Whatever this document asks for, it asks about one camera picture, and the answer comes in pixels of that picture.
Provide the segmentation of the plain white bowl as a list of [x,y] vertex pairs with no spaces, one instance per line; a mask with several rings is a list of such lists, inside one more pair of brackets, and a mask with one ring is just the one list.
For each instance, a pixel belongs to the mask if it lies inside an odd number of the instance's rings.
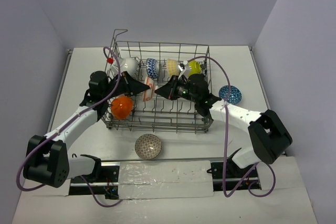
[[126,68],[126,72],[131,76],[131,77],[135,77],[137,68],[138,68],[138,62],[135,58],[123,58],[125,59],[126,63],[125,63],[125,68]]

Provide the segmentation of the orange geometric patterned bowl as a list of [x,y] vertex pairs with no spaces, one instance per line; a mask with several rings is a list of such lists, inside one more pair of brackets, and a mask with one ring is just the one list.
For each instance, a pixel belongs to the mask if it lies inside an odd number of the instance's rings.
[[132,111],[133,102],[130,97],[118,97],[112,101],[111,113],[117,120],[124,120]]

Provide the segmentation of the white bowl yellow flower pattern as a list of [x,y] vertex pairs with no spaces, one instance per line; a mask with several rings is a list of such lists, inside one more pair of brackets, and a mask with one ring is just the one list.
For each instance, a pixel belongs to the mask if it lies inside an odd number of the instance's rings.
[[180,74],[179,63],[178,63],[178,61],[176,61],[174,59],[168,59],[166,61],[166,69],[167,69],[167,73],[170,77],[171,76],[178,76]]

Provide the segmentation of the blue zigzag patterned bowl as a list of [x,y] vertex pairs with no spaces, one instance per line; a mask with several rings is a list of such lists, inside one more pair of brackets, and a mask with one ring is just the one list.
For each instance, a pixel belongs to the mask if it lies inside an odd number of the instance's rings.
[[159,77],[160,73],[160,64],[159,62],[154,58],[148,58],[146,60],[146,72],[148,77],[155,80]]

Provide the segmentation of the grey wire dish rack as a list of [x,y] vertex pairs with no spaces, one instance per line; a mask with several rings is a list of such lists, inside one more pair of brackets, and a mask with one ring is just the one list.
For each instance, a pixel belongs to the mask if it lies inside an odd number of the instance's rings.
[[[160,72],[154,83],[159,88],[170,79],[167,70],[169,59],[183,63],[199,57],[197,62],[201,67],[201,73],[208,83],[208,88],[212,88],[208,45],[121,40],[120,36],[126,32],[126,29],[115,29],[110,47],[121,59],[133,58],[138,62],[135,79],[144,81],[147,77],[146,60],[155,59],[159,63]],[[132,97],[132,101],[133,108],[124,120],[115,119],[110,110],[106,112],[102,120],[108,129],[205,133],[211,124],[209,119],[196,112],[193,102],[185,99],[171,101],[154,94],[151,100],[143,101],[142,95],[138,94]]]

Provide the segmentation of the grey brown patterned bowl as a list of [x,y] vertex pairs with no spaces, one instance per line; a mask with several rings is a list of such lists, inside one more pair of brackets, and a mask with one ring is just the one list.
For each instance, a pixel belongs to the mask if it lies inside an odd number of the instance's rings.
[[162,142],[154,134],[143,134],[136,140],[134,149],[139,158],[151,160],[159,156]]

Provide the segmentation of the blue triangle patterned bowl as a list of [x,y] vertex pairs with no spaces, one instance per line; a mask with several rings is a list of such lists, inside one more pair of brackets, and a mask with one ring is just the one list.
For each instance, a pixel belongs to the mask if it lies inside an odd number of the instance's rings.
[[230,89],[229,86],[222,86],[218,92],[218,95],[221,99],[225,99],[228,93],[229,93],[229,96],[227,98],[228,103],[236,105],[242,100],[242,93],[235,86],[230,86]]

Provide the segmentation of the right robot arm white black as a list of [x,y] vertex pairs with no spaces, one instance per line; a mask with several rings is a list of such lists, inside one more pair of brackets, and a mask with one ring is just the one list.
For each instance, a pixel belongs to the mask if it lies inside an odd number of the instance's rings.
[[273,164],[292,144],[292,137],[276,112],[251,111],[226,103],[210,93],[202,74],[189,78],[171,76],[155,93],[168,100],[183,98],[194,102],[202,117],[228,123],[249,135],[247,146],[234,151],[227,160],[226,170],[233,177],[240,177],[247,167],[259,162]]

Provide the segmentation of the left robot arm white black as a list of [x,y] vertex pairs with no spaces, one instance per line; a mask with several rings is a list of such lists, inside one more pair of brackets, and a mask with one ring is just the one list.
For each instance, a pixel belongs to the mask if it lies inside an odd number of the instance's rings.
[[93,182],[99,180],[103,170],[100,158],[88,154],[72,158],[68,150],[85,130],[105,115],[109,99],[122,94],[137,95],[149,88],[126,71],[113,79],[104,71],[92,73],[89,88],[75,113],[53,131],[44,136],[34,135],[28,141],[26,159],[19,173],[40,186],[55,188],[80,175]]

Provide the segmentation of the white taped cover panel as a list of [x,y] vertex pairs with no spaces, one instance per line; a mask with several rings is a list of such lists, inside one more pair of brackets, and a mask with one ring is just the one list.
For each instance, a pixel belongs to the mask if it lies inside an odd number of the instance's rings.
[[214,195],[209,161],[122,163],[120,199],[202,198]]

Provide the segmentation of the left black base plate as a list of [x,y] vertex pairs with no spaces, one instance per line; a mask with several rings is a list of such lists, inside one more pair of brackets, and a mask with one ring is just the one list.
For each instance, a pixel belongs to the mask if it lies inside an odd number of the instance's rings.
[[[103,162],[97,178],[85,176],[96,197],[103,196],[110,200],[119,199],[119,170],[120,163]],[[87,183],[80,176],[72,178],[70,180],[69,196],[82,195],[91,195]]]

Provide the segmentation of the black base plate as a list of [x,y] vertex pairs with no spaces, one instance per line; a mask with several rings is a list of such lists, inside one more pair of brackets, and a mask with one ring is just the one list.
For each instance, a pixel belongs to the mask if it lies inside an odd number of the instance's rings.
[[[231,161],[227,161],[226,165],[226,189],[232,190],[241,178],[252,168],[252,165],[247,166],[244,169],[240,169]],[[213,190],[223,191],[223,162],[211,161],[211,167],[206,171],[212,175]],[[237,190],[247,190],[251,186],[251,189],[261,189],[259,184],[259,176],[256,168],[254,168],[249,175],[244,179]]]
[[[119,199],[119,170],[120,163],[103,162],[97,178],[85,176],[96,197],[103,196],[110,200]],[[91,195],[87,183],[80,176],[72,178],[70,180],[69,196],[82,195]]]

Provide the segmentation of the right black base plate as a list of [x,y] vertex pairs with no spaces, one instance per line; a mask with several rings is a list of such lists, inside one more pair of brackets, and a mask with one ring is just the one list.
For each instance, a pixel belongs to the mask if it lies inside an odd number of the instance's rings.
[[[231,161],[227,161],[226,165],[226,189],[232,190],[241,178],[252,168],[252,165],[247,166],[244,169],[240,169]],[[211,161],[211,167],[206,171],[212,175],[213,190],[223,191],[223,162]],[[237,190],[247,190],[251,186],[251,189],[261,189],[259,184],[259,176],[256,168],[254,168],[249,175],[244,179]]]

